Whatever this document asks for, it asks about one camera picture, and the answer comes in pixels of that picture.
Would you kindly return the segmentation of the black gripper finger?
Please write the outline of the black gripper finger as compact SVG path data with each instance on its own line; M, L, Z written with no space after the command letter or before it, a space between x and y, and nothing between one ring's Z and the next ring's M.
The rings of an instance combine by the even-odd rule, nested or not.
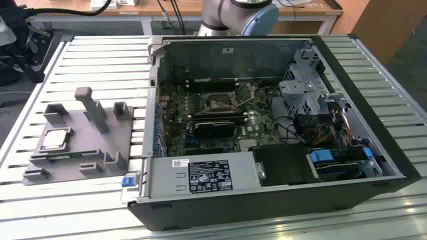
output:
M44 70L53 37L55 32L51 27L28 26L28 38L23 49L25 65L21 70L33 83L41 83L45 78Z

